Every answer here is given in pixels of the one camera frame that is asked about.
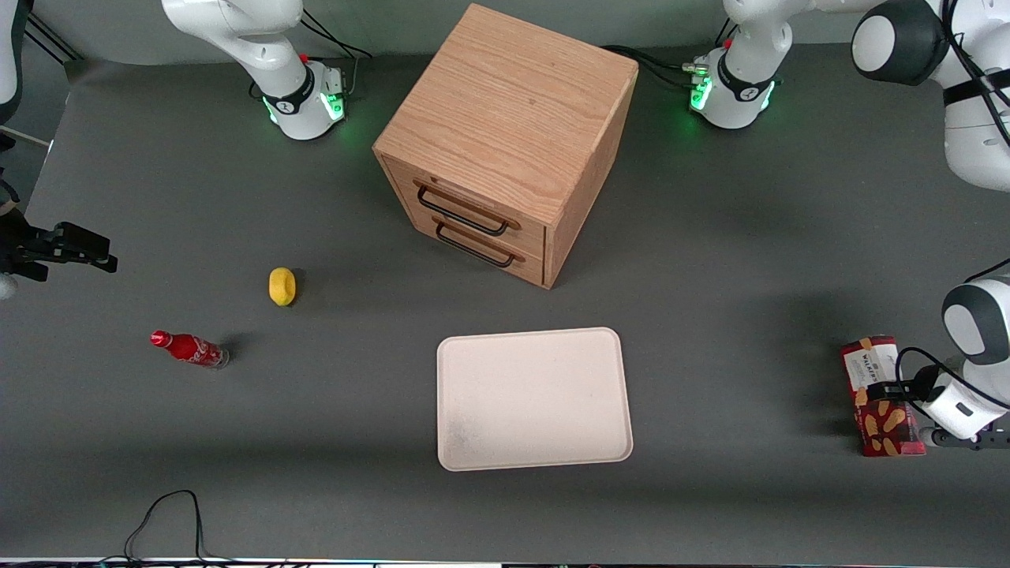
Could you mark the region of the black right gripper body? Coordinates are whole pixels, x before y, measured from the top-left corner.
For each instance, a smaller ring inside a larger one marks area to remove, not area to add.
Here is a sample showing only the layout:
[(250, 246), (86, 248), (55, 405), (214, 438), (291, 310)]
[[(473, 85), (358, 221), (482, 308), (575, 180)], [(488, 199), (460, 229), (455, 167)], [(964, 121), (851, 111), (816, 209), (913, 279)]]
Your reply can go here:
[(39, 258), (50, 260), (55, 229), (40, 229), (26, 220), (21, 209), (9, 209), (1, 215), (2, 276), (21, 276), (46, 282), (48, 266)]

